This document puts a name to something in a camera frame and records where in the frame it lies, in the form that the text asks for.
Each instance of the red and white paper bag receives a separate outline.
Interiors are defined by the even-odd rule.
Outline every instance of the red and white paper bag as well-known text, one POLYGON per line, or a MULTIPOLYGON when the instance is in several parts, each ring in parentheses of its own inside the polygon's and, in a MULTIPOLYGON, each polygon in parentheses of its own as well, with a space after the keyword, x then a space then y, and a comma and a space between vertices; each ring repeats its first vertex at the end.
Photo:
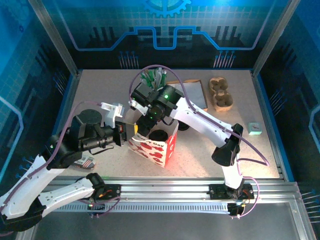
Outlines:
MULTIPOLYGON (((129 109, 125 115, 125 122, 133 124, 137 122, 141 115, 138 110, 129 109)), ((151 129, 150 133, 155 130, 164 130, 168 134, 167 141, 149 140, 149 135, 144 137, 137 133, 133 137, 136 141, 133 139, 128 141, 129 147, 135 153, 164 168, 175 150, 178 126, 177 120, 174 120, 170 126, 160 121, 151 129)))

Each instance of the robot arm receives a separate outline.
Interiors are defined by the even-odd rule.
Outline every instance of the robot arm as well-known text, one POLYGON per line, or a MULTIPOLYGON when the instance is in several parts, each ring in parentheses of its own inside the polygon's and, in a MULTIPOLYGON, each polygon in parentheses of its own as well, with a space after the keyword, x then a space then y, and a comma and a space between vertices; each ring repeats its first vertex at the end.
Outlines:
POLYGON ((111 143, 123 146, 124 141, 135 135, 133 125, 114 121, 114 115, 121 115, 120 107, 102 103, 101 108, 113 111, 105 118, 113 127, 106 124, 101 127, 102 116, 96 110, 87 109, 76 115, 52 162, 32 177, 28 177, 53 154, 60 134, 50 137, 44 151, 36 156, 28 171, 11 190, 0 197, 0 231, 25 231, 53 210, 76 200, 109 200, 119 195, 117 189, 120 189, 120 186, 106 185, 97 173, 90 173, 75 183, 54 191, 42 191, 73 162, 81 159, 83 151, 105 148, 111 143), (27 180, 13 193, 9 202, 4 204, 15 186, 25 178, 27 180))
POLYGON ((142 112, 142 116, 137 121, 138 133, 141 135, 147 136, 157 121, 164 117, 171 117, 207 136, 216 146, 211 157, 222 167, 227 194, 234 199, 238 198, 244 183, 235 160, 240 151, 240 140, 226 130, 242 135, 243 127, 241 125, 231 126, 222 122, 191 102, 196 109, 193 111, 183 93, 170 85, 157 91, 140 83, 132 92, 131 97, 133 99, 131 106, 142 112), (224 129, 201 117, 199 112, 218 122, 224 129))

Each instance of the metal bracket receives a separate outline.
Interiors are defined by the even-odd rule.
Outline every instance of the metal bracket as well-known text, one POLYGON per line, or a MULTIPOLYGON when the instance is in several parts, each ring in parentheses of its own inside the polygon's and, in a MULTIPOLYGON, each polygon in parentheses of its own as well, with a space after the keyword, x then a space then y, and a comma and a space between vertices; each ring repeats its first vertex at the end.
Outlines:
POLYGON ((132 100, 132 102, 129 102, 129 105, 135 109, 137 109, 140 113, 142 113, 143 116, 147 114, 148 107, 143 107, 139 103, 137 103, 135 100, 132 100))
POLYGON ((101 103, 101 108, 107 110, 105 114, 104 123, 106 126, 110 126, 113 129, 116 127, 115 119, 116 117, 122 118, 122 114, 125 111, 125 108, 120 103, 108 104, 105 102, 101 103))
POLYGON ((119 197, 121 194, 121 185, 120 184, 105 184, 104 185, 105 194, 102 197, 99 197, 97 203, 102 200, 110 200, 115 197, 119 197))
MULTIPOLYGON (((210 184, 209 192, 210 200, 228 200, 230 196, 227 194, 227 189, 224 184, 210 184)), ((243 184, 242 194, 237 200, 255 199, 254 190, 251 184, 243 184)))

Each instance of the glass panel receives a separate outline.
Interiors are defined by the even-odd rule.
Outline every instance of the glass panel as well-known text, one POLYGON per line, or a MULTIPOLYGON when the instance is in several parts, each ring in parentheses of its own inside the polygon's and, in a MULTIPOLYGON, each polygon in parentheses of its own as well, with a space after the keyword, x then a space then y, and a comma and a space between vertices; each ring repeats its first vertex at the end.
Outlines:
POLYGON ((300 2, 261 71, 294 178, 315 181, 314 188, 320 186, 319 11, 318 1, 300 2))
POLYGON ((286 0, 45 1, 81 69, 252 68, 286 0))
POLYGON ((70 73, 28 1, 1 2, 0 19, 2 195, 51 136, 70 73))

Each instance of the speckled table surface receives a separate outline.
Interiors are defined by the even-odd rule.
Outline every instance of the speckled table surface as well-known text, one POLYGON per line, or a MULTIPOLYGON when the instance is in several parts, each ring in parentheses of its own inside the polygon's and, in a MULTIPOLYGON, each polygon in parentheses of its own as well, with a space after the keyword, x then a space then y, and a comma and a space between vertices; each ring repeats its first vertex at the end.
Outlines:
MULTIPOLYGON (((234 125, 239 123, 244 127, 243 136, 251 142, 270 161, 270 167, 256 163, 241 163, 241 171, 245 176, 254 178, 278 178, 278 170, 271 149, 270 141, 258 103, 255 88, 248 70, 177 70, 184 81, 201 79, 208 102, 208 113, 216 118, 234 125), (230 111, 216 112, 211 104, 208 82, 213 77, 224 77, 228 81, 228 91, 233 97, 234 105, 230 111), (262 125, 261 135, 249 135, 248 123, 259 122, 262 125)), ((73 105, 80 101, 97 101, 105 103, 121 103, 129 109, 128 89, 130 81, 138 70, 83 70, 73 105)), ((168 73, 167 81, 174 81, 168 73)), ((105 112, 98 107, 82 105, 77 114, 87 108, 105 112)), ((211 155, 215 150, 213 143, 204 135, 193 129, 178 131, 175 152, 165 168, 142 158, 123 147, 95 155, 96 166, 93 170, 84 170, 70 166, 63 172, 65 176, 85 176, 96 172, 104 177, 223 177, 222 168, 216 164, 211 155)), ((259 160, 259 156, 244 142, 240 144, 240 157, 259 160)))

